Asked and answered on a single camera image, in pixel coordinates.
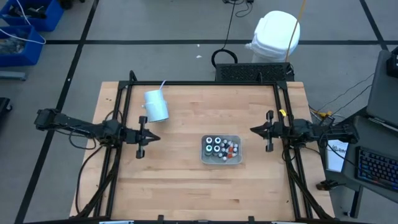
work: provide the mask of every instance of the desk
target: desk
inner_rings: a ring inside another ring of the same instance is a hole
[[[102,84],[94,123],[101,122],[113,110],[117,86],[116,82]],[[310,119],[303,83],[289,83],[288,87],[295,117]],[[143,94],[157,88],[133,86],[127,127],[139,129],[138,117],[145,114],[141,107]],[[164,215],[166,220],[242,221],[248,216],[255,216],[258,221],[294,220],[286,166],[281,158],[282,143],[275,140],[274,152],[266,153],[267,142],[249,130],[265,122],[268,110],[276,110],[271,86],[166,83],[163,91],[170,119],[147,124],[146,128],[162,139],[146,146],[145,158],[135,158],[136,145],[123,146],[112,219],[156,220],[158,215]],[[243,162],[238,166],[202,164],[200,147],[205,134],[237,134],[242,139]],[[315,143],[308,146],[317,149]],[[80,208],[97,189],[103,157],[104,150],[83,171]],[[309,191],[334,216],[329,193],[315,187],[325,180],[319,155],[303,150],[302,160]],[[105,193],[103,205],[107,199]],[[301,193],[298,199],[304,217]]]

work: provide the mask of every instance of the white paper cup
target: white paper cup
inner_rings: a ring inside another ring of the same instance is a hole
[[[144,93],[148,122],[159,122],[169,118],[167,102],[163,98],[162,90],[153,90]]]

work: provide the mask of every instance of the table leg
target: table leg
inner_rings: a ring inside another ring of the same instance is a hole
[[[353,204],[351,206],[351,211],[346,212],[345,215],[351,218],[358,218],[359,206],[361,205],[361,200],[362,200],[362,193],[363,193],[363,187],[360,186],[359,190],[355,191]]]

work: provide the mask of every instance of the clear plastic container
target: clear plastic container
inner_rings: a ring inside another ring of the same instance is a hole
[[[206,142],[207,138],[212,138],[212,142],[208,144]],[[216,138],[221,138],[220,144],[215,143]],[[215,146],[219,146],[220,148],[223,148],[223,147],[221,147],[221,143],[223,143],[224,140],[227,140],[227,143],[232,141],[234,144],[238,145],[238,147],[237,147],[238,151],[236,152],[236,156],[229,158],[229,159],[227,158],[226,161],[224,161],[222,157],[218,157],[217,154],[222,153],[221,151],[218,153],[216,153],[214,151]],[[206,152],[207,145],[211,145],[211,147],[212,147],[211,154],[209,154],[209,152]],[[243,160],[241,138],[239,138],[239,136],[235,136],[235,135],[205,135],[201,139],[201,156],[200,156],[200,158],[204,164],[209,164],[209,165],[237,165],[237,164],[240,164]]]

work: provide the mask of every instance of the white paper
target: white paper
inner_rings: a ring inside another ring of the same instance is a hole
[[[339,140],[330,140],[329,145],[343,158],[346,157],[346,152],[348,148],[347,142],[341,142]],[[344,159],[337,156],[328,146],[326,149],[326,169],[335,172],[341,172],[343,168]]]

